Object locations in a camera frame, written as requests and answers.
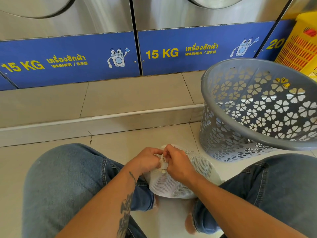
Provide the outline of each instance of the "forearm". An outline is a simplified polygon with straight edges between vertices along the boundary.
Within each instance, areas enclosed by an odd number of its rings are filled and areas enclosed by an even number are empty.
[[[132,196],[140,173],[131,163],[99,191],[56,238],[125,237]]]
[[[184,183],[206,206],[228,238],[306,237],[256,206],[194,173]]]

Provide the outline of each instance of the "person's right hand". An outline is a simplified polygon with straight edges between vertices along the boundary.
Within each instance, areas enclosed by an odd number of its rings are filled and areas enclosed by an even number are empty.
[[[171,144],[166,145],[163,156],[168,163],[167,172],[174,180],[184,184],[196,173],[186,153]]]

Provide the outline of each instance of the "clothes in mesh bag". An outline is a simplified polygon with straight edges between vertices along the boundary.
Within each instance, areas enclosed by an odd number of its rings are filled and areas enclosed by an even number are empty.
[[[208,158],[177,145],[173,146],[185,151],[195,170],[203,175],[207,180],[216,185],[220,185],[222,183],[218,173]],[[165,163],[163,155],[158,156],[161,158],[161,168],[154,169],[151,172],[145,174],[145,179],[149,184],[150,190],[158,196],[164,196],[167,198],[196,198],[197,196],[189,188],[174,180],[167,172],[164,171],[164,169],[167,168],[167,163]]]

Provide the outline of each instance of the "hand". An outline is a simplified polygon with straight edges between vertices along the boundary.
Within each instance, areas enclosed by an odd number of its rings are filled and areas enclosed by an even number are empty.
[[[161,165],[159,157],[155,154],[161,155],[163,151],[158,148],[147,147],[130,160],[128,164],[133,165],[140,175],[145,172],[150,172],[155,168],[160,168]]]
[[[196,174],[195,168],[184,151],[168,144],[163,155],[168,163],[167,172],[174,180],[185,184],[192,175]]]

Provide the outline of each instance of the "white edge trim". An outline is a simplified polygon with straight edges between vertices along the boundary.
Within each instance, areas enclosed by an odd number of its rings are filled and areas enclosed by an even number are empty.
[[[9,130],[17,130],[17,129],[25,129],[25,128],[36,128],[36,127],[42,127],[42,126],[51,126],[51,125],[58,125],[58,124],[78,123],[78,122],[91,121],[91,120],[110,119],[110,118],[132,116],[132,115],[140,115],[140,114],[150,114],[150,113],[158,113],[158,112],[177,111],[177,110],[184,110],[184,109],[190,109],[190,108],[201,108],[203,106],[204,106],[203,103],[202,104],[191,104],[191,105],[171,107],[171,108],[157,108],[157,109],[134,111],[134,112],[127,112],[127,113],[94,116],[94,117],[88,117],[88,118],[79,118],[79,119],[70,119],[70,120],[62,120],[62,121],[54,121],[54,122],[46,122],[46,123],[28,124],[28,125],[0,128],[0,132],[9,131]]]

